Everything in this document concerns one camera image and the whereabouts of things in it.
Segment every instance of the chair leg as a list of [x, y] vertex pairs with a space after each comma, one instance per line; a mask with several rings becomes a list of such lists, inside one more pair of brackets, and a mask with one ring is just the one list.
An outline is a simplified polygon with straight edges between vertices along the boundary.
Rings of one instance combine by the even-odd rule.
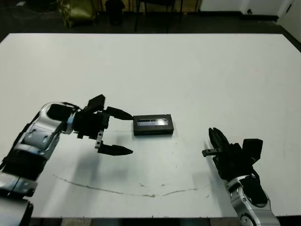
[[180, 22], [182, 19], [182, 10], [183, 10], [183, 0], [181, 0], [181, 7], [180, 7]]
[[138, 18], [139, 18], [139, 10], [140, 10], [140, 0], [136, 0], [136, 23], [135, 23], [135, 32], [137, 31]]
[[147, 12], [146, 2], [144, 3], [144, 9], [145, 9], [145, 14], [146, 14], [146, 12]]

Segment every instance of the floor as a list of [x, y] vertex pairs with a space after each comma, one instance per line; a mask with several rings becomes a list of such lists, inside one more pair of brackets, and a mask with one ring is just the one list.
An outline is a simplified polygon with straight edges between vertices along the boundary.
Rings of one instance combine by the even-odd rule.
[[[67, 28], [56, 10], [56, 4], [40, 4], [24, 7], [15, 7], [18, 1], [0, 0], [0, 42], [14, 32], [55, 32], [55, 33], [134, 33], [136, 15], [124, 13], [121, 25], [111, 25], [107, 15], [99, 15], [96, 23]], [[179, 21], [179, 15], [173, 14], [168, 31], [167, 22], [170, 15], [152, 13], [147, 16], [140, 14], [137, 33], [282, 33], [300, 52], [301, 44], [294, 39], [275, 21], [266, 19], [244, 19], [239, 14], [204, 15], [200, 13], [188, 14]], [[297, 217], [279, 218], [281, 225], [291, 225]], [[145, 219], [145, 224], [166, 225], [166, 221], [154, 222], [154, 219]], [[122, 225], [138, 225], [131, 221], [122, 221]], [[91, 219], [34, 219], [32, 226], [96, 226]], [[211, 219], [212, 226], [238, 226], [237, 219]]]

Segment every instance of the chair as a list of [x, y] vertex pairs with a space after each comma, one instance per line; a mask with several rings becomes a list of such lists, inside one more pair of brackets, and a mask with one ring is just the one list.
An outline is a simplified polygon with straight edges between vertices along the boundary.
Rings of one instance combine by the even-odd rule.
[[168, 10], [169, 6], [171, 6], [171, 12], [174, 11], [175, 0], [136, 0], [135, 32], [137, 31], [138, 17], [139, 17], [139, 10], [140, 10], [140, 2], [144, 2], [145, 13], [146, 13], [146, 3], [155, 4], [155, 5], [161, 5], [161, 6], [166, 6], [166, 14], [167, 14], [167, 10]]

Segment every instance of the dark floor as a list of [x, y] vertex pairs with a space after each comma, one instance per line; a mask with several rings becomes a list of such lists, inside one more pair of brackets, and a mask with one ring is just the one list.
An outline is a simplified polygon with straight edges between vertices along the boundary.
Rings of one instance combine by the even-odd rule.
[[[56, 10], [56, 4], [14, 7], [18, 1], [0, 0], [0, 41], [15, 32], [55, 33], [134, 33], [135, 13], [124, 13], [121, 25], [111, 25], [107, 15], [99, 15], [94, 24], [67, 28]], [[179, 21], [179, 14], [140, 14], [137, 33], [283, 33], [301, 51], [301, 44], [275, 21], [242, 19], [239, 14], [209, 16], [188, 14]]]

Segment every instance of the yellow bag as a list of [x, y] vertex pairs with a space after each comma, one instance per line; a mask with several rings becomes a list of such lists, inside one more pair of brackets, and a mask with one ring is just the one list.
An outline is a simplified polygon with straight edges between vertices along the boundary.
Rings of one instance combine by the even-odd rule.
[[69, 27], [78, 22], [95, 21], [97, 3], [95, 0], [57, 0], [64, 25]]

